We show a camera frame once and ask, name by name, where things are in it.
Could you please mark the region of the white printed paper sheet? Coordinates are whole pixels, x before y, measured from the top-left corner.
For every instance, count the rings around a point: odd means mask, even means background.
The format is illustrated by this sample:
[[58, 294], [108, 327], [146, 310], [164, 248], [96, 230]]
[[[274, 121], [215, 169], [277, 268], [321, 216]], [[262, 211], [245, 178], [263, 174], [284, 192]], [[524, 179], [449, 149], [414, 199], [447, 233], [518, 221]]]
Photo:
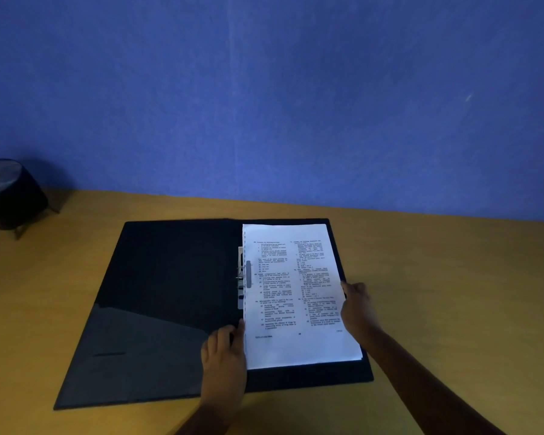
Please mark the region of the white printed paper sheet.
[[326, 221], [242, 225], [252, 286], [245, 291], [250, 371], [360, 361], [341, 318], [345, 296]]

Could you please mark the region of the black open file folder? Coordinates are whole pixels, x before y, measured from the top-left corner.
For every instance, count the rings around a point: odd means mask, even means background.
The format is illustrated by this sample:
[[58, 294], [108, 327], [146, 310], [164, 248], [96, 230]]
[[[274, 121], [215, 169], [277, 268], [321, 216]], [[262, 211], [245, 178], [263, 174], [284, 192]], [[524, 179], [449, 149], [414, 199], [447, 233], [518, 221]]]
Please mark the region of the black open file folder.
[[[198, 397], [200, 351], [209, 335], [238, 325], [242, 225], [328, 219], [129, 221], [123, 226], [67, 370], [55, 411]], [[248, 370], [248, 393], [351, 385], [374, 380], [368, 356]]]

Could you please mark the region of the metal folder clip fastener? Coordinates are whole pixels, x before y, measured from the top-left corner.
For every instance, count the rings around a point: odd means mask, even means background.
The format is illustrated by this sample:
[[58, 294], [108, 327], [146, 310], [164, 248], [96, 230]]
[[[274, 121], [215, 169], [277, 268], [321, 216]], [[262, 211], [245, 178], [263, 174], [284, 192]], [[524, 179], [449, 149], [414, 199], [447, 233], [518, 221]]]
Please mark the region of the metal folder clip fastener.
[[250, 260], [244, 259], [244, 248], [238, 247], [237, 263], [237, 300], [238, 309], [244, 309], [245, 291], [252, 286], [252, 266]]

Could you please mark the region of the person's left hand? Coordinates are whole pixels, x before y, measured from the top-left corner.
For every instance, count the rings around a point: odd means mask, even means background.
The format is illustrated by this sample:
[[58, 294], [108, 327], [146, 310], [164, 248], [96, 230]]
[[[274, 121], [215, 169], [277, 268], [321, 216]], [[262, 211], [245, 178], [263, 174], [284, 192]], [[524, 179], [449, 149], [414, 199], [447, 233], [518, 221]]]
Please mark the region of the person's left hand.
[[247, 385], [247, 359], [234, 352], [236, 326], [226, 325], [214, 331], [203, 343], [201, 398], [202, 407], [220, 414], [237, 412]]

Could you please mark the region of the black round speaker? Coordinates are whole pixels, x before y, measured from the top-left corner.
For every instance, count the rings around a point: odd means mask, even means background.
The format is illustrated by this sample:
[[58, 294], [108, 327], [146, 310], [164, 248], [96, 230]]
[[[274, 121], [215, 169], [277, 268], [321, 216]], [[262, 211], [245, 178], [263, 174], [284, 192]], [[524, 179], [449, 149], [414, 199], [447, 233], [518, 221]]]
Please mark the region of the black round speaker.
[[12, 159], [0, 159], [0, 231], [19, 240], [28, 227], [60, 209], [50, 202], [45, 191], [28, 169]]

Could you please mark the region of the person's right forearm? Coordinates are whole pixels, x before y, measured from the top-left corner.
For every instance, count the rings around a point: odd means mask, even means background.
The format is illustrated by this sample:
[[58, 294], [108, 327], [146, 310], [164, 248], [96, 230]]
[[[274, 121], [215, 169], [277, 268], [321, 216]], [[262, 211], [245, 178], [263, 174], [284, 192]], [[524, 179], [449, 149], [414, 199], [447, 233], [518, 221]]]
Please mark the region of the person's right forearm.
[[366, 334], [363, 347], [425, 435], [506, 435], [382, 329]]

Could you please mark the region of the person's right hand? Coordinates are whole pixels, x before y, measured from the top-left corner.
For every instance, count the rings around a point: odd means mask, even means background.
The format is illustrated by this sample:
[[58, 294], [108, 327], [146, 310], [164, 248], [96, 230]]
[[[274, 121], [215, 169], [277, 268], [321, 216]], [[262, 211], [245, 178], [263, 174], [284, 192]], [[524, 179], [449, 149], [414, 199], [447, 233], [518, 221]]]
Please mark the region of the person's right hand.
[[341, 318], [346, 330], [354, 337], [355, 341], [359, 343], [363, 349], [370, 350], [375, 343], [376, 338], [384, 330], [377, 319], [377, 314], [368, 288], [367, 291], [368, 306], [365, 309], [341, 308]]

